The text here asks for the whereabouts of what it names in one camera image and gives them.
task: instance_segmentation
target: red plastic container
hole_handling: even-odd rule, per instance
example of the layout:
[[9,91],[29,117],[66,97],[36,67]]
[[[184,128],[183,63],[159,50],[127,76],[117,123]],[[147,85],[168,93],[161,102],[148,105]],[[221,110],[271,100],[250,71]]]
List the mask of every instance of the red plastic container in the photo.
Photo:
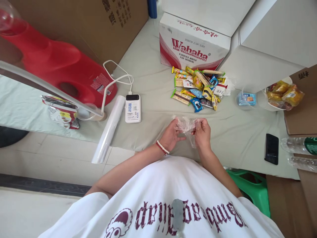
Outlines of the red plastic container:
[[[82,103],[101,107],[104,88],[112,79],[102,66],[75,46],[50,40],[21,19],[14,19],[11,28],[0,35],[22,51],[22,61],[28,72]],[[109,87],[105,105],[114,98],[117,90],[116,84]]]

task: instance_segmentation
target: green plastic stool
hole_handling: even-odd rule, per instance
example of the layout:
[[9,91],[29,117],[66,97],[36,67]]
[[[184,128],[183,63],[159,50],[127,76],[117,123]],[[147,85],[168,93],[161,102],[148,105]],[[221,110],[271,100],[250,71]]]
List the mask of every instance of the green plastic stool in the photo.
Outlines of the green plastic stool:
[[[266,216],[271,218],[270,205],[268,202],[266,179],[260,175],[246,170],[232,171],[227,170],[230,177],[237,184],[238,188],[246,193],[252,200],[253,204]],[[252,174],[258,183],[242,178],[241,175]]]

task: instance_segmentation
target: white charging cable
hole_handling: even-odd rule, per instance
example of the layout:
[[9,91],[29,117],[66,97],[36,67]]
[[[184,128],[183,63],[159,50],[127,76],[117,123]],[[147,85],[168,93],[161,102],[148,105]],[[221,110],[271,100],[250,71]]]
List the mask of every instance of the white charging cable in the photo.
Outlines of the white charging cable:
[[[121,76],[121,77],[118,77],[117,79],[114,79],[114,78],[112,77],[112,75],[109,74],[108,70],[107,70],[106,67],[105,67],[105,64],[106,64],[106,63],[109,63],[109,62],[112,62],[112,63],[114,63],[115,65],[117,65],[117,66],[118,66],[120,69],[122,69],[126,74],[123,75],[123,76]],[[127,85],[130,85],[129,95],[131,95],[131,94],[132,94],[132,84],[133,84],[133,82],[134,82],[134,78],[133,78],[133,76],[132,76],[131,74],[128,74],[127,71],[125,71],[123,68],[121,68],[121,67],[120,67],[116,62],[114,62],[113,60],[107,60],[107,61],[105,61],[102,65],[103,65],[103,67],[105,68],[105,70],[107,71],[107,73],[108,73],[108,75],[110,76],[110,78],[113,80],[111,83],[109,83],[109,84],[105,87],[105,91],[104,91],[104,93],[103,93],[101,113],[102,113],[102,115],[104,115],[104,109],[105,109],[105,103],[106,103],[106,96],[107,96],[107,90],[108,90],[108,88],[109,88],[111,85],[113,85],[115,82],[127,84]],[[128,78],[129,78],[130,83],[126,83],[126,82],[121,82],[121,81],[119,81],[120,79],[123,79],[123,78],[125,78],[125,77],[128,77]]]

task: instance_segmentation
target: wahaha logo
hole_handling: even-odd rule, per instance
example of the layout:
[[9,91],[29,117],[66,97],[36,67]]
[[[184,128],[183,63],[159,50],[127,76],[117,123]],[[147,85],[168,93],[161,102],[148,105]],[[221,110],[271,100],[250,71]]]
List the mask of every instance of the wahaha logo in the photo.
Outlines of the wahaha logo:
[[206,61],[208,56],[207,55],[203,55],[200,50],[197,52],[195,50],[192,50],[191,48],[189,48],[189,46],[183,46],[183,42],[179,42],[178,40],[175,40],[174,38],[172,38],[172,42],[173,42],[173,49],[177,50],[177,51],[181,51],[185,54],[194,56],[195,58],[198,58],[200,60]]

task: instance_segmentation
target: white t-shirt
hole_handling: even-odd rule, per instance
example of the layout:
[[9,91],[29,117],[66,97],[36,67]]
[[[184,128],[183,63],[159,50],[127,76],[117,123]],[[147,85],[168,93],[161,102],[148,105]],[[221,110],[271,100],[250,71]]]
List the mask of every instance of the white t-shirt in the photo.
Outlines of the white t-shirt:
[[195,161],[166,156],[133,176],[110,200],[101,192],[75,202],[47,237],[171,237],[174,199],[183,201],[182,237],[283,237],[246,198],[236,198]]

